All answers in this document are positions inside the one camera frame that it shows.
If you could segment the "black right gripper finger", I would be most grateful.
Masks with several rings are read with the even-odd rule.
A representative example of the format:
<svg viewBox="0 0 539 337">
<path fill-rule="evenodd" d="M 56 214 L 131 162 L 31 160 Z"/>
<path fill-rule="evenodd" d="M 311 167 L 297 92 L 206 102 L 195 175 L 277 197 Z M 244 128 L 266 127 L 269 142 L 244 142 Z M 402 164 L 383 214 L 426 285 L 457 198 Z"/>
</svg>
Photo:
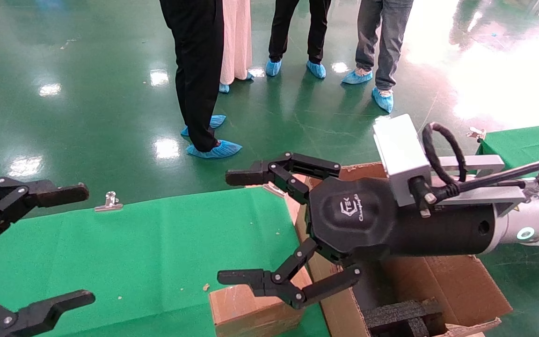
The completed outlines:
<svg viewBox="0 0 539 337">
<path fill-rule="evenodd" d="M 293 309 L 302 309 L 351 288 L 362 276 L 361 267 L 353 264 L 311 285 L 295 286 L 294 276 L 322 250 L 315 239 L 307 238 L 276 271 L 222 270 L 218 271 L 217 280 L 222 285 L 247 285 L 256 297 L 278 297 Z"/>
<path fill-rule="evenodd" d="M 228 170 L 226 183 L 230 186 L 247 186 L 271 182 L 299 204 L 307 204 L 310 188 L 294 175 L 304 175 L 323 181 L 328 177 L 339 177 L 341 168 L 336 162 L 286 152 L 274 160 L 255 161 L 246 170 Z"/>
</svg>

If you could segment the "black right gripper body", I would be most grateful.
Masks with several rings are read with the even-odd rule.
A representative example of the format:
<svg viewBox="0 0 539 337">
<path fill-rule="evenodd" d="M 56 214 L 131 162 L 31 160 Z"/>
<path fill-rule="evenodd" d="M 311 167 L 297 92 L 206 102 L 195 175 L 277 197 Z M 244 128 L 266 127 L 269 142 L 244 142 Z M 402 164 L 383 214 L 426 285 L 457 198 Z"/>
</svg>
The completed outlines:
<svg viewBox="0 0 539 337">
<path fill-rule="evenodd" d="M 398 205 L 384 178 L 329 177 L 308 194 L 308 234 L 332 261 L 477 255 L 494 231 L 491 205 L 445 205 L 423 218 L 415 205 Z"/>
</svg>

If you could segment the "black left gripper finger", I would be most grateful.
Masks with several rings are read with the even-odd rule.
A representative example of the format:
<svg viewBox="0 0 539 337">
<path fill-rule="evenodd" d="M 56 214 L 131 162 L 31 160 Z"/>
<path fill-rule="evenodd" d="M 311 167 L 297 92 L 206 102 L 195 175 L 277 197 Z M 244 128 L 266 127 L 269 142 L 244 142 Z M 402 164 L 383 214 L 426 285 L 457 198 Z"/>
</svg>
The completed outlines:
<svg viewBox="0 0 539 337">
<path fill-rule="evenodd" d="M 21 182 L 0 177 L 0 235 L 34 208 L 78 203 L 88 197 L 83 183 L 56 186 L 49 180 Z"/>
<path fill-rule="evenodd" d="M 62 314 L 94 302 L 94 293 L 77 290 L 36 301 L 15 312 L 0 305 L 0 337 L 34 337 L 51 331 Z"/>
</svg>

